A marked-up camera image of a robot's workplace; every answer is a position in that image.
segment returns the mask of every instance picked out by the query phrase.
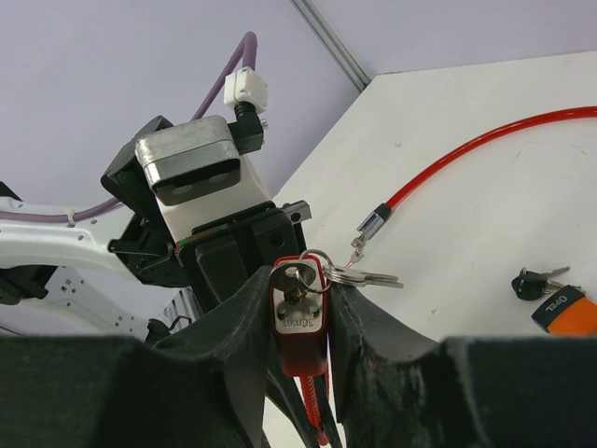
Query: key ring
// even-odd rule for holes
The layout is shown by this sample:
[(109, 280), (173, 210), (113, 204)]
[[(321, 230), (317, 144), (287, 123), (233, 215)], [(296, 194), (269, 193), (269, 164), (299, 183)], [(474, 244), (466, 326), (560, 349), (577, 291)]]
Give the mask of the key ring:
[[(334, 263), (332, 261), (332, 259), (329, 257), (329, 255), (324, 252), (323, 250), (319, 250), (319, 249), (307, 249), (305, 250), (302, 254), (300, 254), (300, 256), (298, 257), (298, 260), (301, 261), (303, 259), (305, 259), (305, 257), (307, 257), (309, 254), (314, 254), (317, 255), (319, 257), (321, 257), (322, 259), (324, 259), (327, 264), (329, 265), (329, 267), (331, 268), (332, 266), (334, 266)], [(324, 292), (326, 292), (328, 289), (330, 289), (332, 287), (332, 282), (328, 282), (326, 279), (326, 287), (324, 287), (323, 289), (315, 289), (314, 287), (310, 287), (309, 285), (307, 285), (307, 282), (305, 282), (305, 280), (302, 278), (302, 275), (300, 274), (300, 269), (297, 269), (297, 271), (295, 272), (295, 277), (297, 277), (298, 282), (309, 292), (312, 292), (314, 294), (323, 294)]]

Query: table surface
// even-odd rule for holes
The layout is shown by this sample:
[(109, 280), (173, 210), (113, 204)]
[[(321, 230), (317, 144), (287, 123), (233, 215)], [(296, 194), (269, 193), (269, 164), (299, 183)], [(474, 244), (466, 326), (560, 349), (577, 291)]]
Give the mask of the table surface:
[[(344, 264), (356, 226), (430, 163), (511, 121), (596, 105), (596, 77), (597, 52), (376, 77), (275, 201), (306, 200), (308, 247)], [(539, 302), (519, 301), (510, 281), (523, 266), (570, 265), (562, 282), (597, 291), (596, 173), (594, 119), (474, 150), (410, 195), (356, 266), (396, 274), (404, 289), (363, 292), (435, 340), (545, 335), (531, 320)], [(269, 409), (272, 445), (291, 446), (276, 443), (292, 431), (279, 422)]]

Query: key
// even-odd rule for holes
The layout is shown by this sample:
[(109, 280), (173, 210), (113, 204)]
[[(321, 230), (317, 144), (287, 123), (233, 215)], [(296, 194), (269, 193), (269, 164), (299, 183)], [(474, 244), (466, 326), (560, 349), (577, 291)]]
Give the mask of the key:
[(398, 282), (398, 277), (395, 275), (368, 273), (333, 264), (324, 268), (324, 274), (329, 281), (349, 287), (365, 287), (367, 285), (374, 285), (377, 287), (404, 287), (402, 283)]
[(512, 289), (516, 293), (516, 297), (523, 301), (536, 301), (541, 299), (546, 294), (552, 294), (559, 291), (564, 284), (552, 280), (553, 277), (562, 275), (570, 271), (569, 266), (556, 269), (550, 273), (534, 273), (522, 268), (519, 276), (512, 280)]
[(296, 303), (307, 295), (307, 289), (297, 279), (297, 272), (307, 285), (311, 285), (317, 273), (315, 269), (302, 261), (290, 261), (273, 268), (270, 285), (284, 293), (286, 301)]

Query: red cable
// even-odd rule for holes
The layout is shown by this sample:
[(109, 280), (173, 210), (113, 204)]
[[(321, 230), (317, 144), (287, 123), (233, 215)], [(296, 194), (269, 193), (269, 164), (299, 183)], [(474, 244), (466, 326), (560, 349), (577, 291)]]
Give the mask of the red cable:
[(512, 123), (506, 124), (499, 128), (496, 128), (488, 133), (484, 133), (479, 137), (473, 138), (465, 144), (459, 146), (454, 151), (446, 154), (441, 159), (435, 161), (429, 165), (412, 180), (396, 192), (394, 196), (386, 203), (386, 205), (392, 209), (396, 209), (402, 201), (404, 201), (413, 191), (420, 187), (426, 180), (432, 175), (437, 173), (446, 165), (452, 163), (456, 159), (464, 156), (467, 152), (472, 151), (476, 147), (480, 147), (486, 143), (495, 140), (496, 138), (503, 137), (509, 133), (521, 131), (523, 129), (532, 128), (540, 124), (553, 123), (555, 121), (564, 121), (567, 119), (588, 119), (597, 117), (597, 105), (588, 105), (585, 107), (574, 107), (571, 109), (556, 110), (554, 112), (548, 112), (547, 114), (535, 115), (528, 119), (520, 119)]
[(317, 442), (322, 446), (327, 445), (327, 435), (321, 427), (321, 413), (319, 412), (319, 405), (317, 404), (317, 395), (315, 394), (315, 382), (313, 377), (301, 376), (299, 379), (302, 397), (305, 400), (305, 408), (307, 409), (307, 416), (317, 433)]

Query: red padlock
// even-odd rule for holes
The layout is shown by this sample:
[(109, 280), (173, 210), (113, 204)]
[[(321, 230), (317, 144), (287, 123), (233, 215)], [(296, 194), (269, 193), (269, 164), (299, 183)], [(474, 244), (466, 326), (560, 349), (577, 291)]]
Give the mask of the red padlock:
[[(278, 266), (297, 262), (298, 256), (283, 257)], [(306, 256), (306, 263), (315, 272), (310, 287), (323, 289), (326, 278), (318, 258)], [(274, 287), (270, 290), (273, 335), (280, 353), (282, 370), (288, 376), (316, 376), (327, 370), (327, 293), (308, 292), (297, 301), (285, 299), (285, 294)]]

